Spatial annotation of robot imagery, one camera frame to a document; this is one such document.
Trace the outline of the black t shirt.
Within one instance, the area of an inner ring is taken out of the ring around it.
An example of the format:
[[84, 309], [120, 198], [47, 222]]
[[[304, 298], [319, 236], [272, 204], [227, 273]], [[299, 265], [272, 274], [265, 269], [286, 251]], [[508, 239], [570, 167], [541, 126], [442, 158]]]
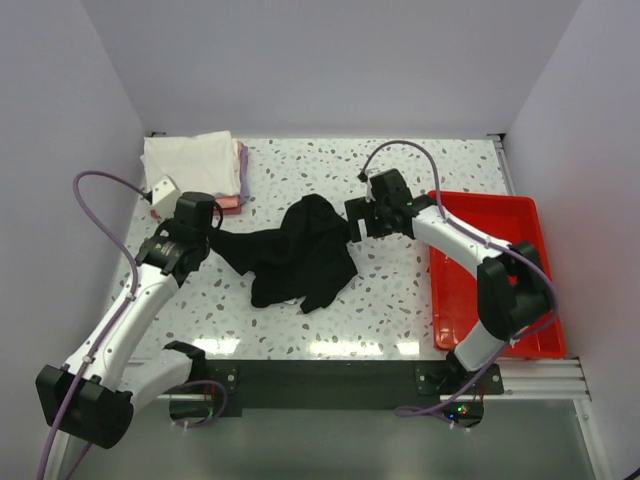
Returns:
[[253, 307], [300, 299], [305, 314], [328, 307], [357, 275], [349, 241], [347, 221], [317, 194], [291, 205], [277, 229], [209, 234], [211, 250], [236, 273], [255, 275]]

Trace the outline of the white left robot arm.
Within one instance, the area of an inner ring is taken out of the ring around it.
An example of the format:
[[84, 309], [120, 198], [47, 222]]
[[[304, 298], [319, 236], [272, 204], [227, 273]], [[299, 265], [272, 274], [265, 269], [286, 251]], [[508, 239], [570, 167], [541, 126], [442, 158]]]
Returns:
[[35, 385], [49, 426], [109, 449], [156, 397], [205, 385], [204, 351], [181, 341], [138, 373], [126, 367], [153, 319], [208, 257], [218, 208], [209, 194], [182, 194], [173, 217], [141, 245], [130, 279], [84, 344], [62, 366], [43, 367]]

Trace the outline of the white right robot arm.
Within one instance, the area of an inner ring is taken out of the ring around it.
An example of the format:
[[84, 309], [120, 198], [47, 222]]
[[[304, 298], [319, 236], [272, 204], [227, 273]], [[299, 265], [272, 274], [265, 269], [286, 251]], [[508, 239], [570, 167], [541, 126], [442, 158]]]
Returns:
[[447, 354], [445, 369], [452, 390], [469, 392], [480, 382], [481, 369], [556, 308], [557, 294], [538, 250], [460, 220], [443, 206], [440, 193], [414, 197], [396, 169], [362, 172], [358, 179], [366, 185], [366, 195], [345, 202], [354, 242], [363, 236], [402, 234], [446, 254], [476, 280], [478, 320]]

